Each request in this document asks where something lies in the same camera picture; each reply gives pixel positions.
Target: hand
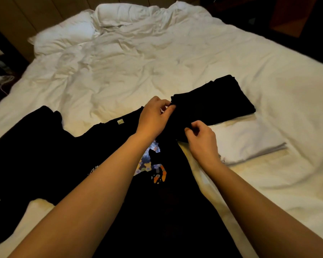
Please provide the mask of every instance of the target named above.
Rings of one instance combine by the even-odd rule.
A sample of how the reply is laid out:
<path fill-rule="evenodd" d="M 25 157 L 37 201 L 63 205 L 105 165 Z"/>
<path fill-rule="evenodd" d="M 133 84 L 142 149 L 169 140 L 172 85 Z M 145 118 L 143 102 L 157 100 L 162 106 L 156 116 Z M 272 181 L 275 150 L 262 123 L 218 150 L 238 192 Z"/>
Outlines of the hand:
<path fill-rule="evenodd" d="M 211 167 L 221 163 L 215 133 L 200 120 L 193 122 L 191 126 L 199 132 L 195 135 L 190 128 L 184 130 L 188 138 L 190 152 L 203 170 L 207 172 Z"/>
<path fill-rule="evenodd" d="M 170 101 L 161 100 L 157 96 L 151 98 L 140 114 L 136 133 L 153 141 L 164 130 L 166 122 L 176 108 L 176 105 L 167 107 L 170 103 Z"/>

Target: folded white clothing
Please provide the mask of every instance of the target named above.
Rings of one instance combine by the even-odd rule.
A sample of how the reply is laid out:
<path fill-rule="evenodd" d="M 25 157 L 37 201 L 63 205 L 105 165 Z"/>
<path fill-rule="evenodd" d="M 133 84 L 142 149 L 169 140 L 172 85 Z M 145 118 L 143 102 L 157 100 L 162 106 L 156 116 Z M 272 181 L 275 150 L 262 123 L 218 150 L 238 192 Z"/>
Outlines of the folded white clothing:
<path fill-rule="evenodd" d="M 252 114 L 210 126 L 217 138 L 218 153 L 226 165 L 286 148 L 280 134 Z"/>

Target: mattress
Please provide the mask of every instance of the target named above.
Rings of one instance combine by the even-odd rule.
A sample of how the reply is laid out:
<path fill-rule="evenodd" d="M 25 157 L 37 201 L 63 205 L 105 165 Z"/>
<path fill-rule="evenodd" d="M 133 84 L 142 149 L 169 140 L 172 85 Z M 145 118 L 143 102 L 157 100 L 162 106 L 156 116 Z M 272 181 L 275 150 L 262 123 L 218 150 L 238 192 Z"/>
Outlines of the mattress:
<path fill-rule="evenodd" d="M 98 14 L 92 15 L 95 22 Z M 288 144 L 231 168 L 323 238 L 323 64 L 182 2 L 150 9 L 127 25 L 99 27 L 90 41 L 35 58 L 0 102 L 0 136 L 43 105 L 58 110 L 64 129 L 79 136 L 154 95 L 170 99 L 231 74 Z M 242 256 L 257 257 L 187 144 L 180 146 Z M 0 244 L 0 257 L 51 209 L 44 200 L 32 201 L 14 234 Z"/>

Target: person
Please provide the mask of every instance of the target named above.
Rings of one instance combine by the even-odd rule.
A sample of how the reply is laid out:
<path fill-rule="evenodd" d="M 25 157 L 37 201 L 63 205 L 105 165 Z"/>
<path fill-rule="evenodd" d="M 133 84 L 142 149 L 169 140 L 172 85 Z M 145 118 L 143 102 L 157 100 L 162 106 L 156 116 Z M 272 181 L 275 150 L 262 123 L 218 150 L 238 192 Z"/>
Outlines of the person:
<path fill-rule="evenodd" d="M 121 208 L 139 160 L 175 109 L 169 105 L 153 97 L 136 133 L 56 205 L 9 257 L 91 257 Z M 259 257 L 322 258 L 323 239 L 225 166 L 215 133 L 207 125 L 191 125 L 198 133 L 185 129 L 190 152 L 218 187 Z"/>

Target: headboard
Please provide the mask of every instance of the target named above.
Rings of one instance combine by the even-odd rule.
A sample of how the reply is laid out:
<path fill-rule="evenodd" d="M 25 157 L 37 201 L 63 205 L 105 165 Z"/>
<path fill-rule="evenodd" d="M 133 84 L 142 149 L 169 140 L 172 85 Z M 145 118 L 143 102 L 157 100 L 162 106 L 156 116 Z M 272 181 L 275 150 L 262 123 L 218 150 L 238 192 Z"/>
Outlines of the headboard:
<path fill-rule="evenodd" d="M 34 59 L 29 37 L 101 3 L 134 3 L 167 8 L 176 0 L 0 0 L 0 32 L 28 60 Z M 177 0 L 199 5 L 199 0 Z"/>

